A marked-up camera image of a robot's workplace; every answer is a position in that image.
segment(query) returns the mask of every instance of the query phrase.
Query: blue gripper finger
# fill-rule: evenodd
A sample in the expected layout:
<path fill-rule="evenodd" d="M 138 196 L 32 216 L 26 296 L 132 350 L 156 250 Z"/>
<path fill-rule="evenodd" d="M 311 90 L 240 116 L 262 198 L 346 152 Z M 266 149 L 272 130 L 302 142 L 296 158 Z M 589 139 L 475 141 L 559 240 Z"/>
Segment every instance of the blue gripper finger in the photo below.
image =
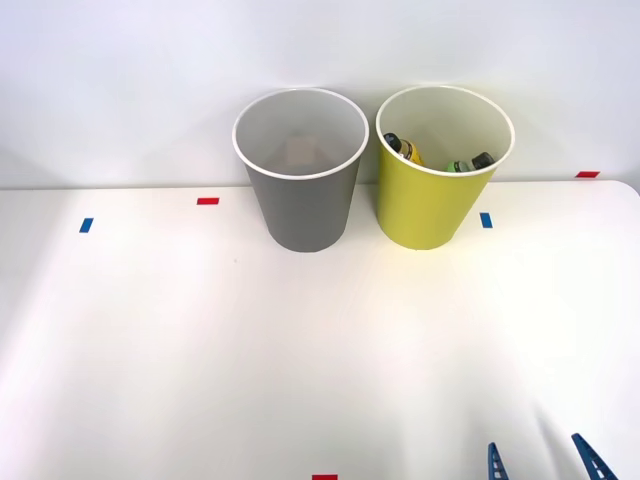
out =
<path fill-rule="evenodd" d="M 607 464 L 604 463 L 604 460 L 591 448 L 591 445 L 582 438 L 582 435 L 574 433 L 571 435 L 571 439 L 573 443 L 576 444 L 580 458 L 582 458 L 582 463 L 584 463 L 591 480 L 618 480 L 618 477 L 607 467 Z"/>
<path fill-rule="evenodd" d="M 507 470 L 504 468 L 498 447 L 495 443 L 489 444 L 489 480 L 509 480 Z"/>

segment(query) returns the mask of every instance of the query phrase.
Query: trash bin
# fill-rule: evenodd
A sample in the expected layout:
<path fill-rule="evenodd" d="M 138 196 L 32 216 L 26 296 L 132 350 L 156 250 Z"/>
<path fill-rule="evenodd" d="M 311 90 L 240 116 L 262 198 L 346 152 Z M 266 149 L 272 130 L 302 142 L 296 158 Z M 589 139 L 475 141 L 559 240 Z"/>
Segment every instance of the trash bin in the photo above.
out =
<path fill-rule="evenodd" d="M 416 250 L 447 243 L 496 169 L 513 149 L 507 114 L 491 100 L 452 86 L 413 87 L 385 101 L 376 116 L 380 142 L 378 222 L 394 242 Z M 424 167 L 391 149 L 388 132 L 413 142 Z M 482 152 L 495 163 L 466 173 L 447 172 Z"/>
<path fill-rule="evenodd" d="M 279 91 L 240 113 L 233 145 L 276 242 L 316 252 L 340 238 L 368 139 L 362 110 L 328 90 Z"/>

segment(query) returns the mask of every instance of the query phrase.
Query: gray bin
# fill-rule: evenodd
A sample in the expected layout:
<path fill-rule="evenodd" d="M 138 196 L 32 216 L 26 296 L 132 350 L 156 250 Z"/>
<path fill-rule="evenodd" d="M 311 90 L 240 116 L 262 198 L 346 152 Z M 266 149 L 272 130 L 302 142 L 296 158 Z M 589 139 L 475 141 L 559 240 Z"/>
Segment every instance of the gray bin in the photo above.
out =
<path fill-rule="evenodd" d="M 232 137 L 276 242 L 317 252 L 340 238 L 369 139 L 355 103 L 315 88 L 276 92 L 244 109 Z"/>

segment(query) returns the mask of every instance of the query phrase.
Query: yellow bottle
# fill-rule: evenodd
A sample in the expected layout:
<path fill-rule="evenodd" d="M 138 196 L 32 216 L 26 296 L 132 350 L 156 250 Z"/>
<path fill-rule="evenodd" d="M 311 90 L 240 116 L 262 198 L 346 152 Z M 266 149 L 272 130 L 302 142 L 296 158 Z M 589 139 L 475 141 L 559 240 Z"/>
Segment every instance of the yellow bottle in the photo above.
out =
<path fill-rule="evenodd" d="M 385 133 L 384 139 L 389 144 L 391 149 L 394 152 L 398 153 L 401 157 L 406 158 L 416 165 L 424 167 L 422 158 L 420 158 L 420 152 L 418 152 L 418 147 L 416 147 L 413 143 L 408 140 L 401 140 L 395 133 Z"/>

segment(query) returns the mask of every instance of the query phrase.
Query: blue tape marker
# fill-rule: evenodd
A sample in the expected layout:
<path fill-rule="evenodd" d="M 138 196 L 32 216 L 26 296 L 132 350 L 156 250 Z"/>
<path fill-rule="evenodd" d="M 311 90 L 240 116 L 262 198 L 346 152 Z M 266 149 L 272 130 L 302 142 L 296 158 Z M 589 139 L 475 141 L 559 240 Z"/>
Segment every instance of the blue tape marker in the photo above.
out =
<path fill-rule="evenodd" d="M 488 213 L 481 213 L 480 220 L 482 221 L 483 228 L 493 228 L 493 224 L 491 223 L 491 216 Z"/>
<path fill-rule="evenodd" d="M 82 222 L 82 226 L 80 227 L 80 233 L 89 233 L 89 229 L 91 228 L 92 223 L 93 218 L 85 218 Z"/>

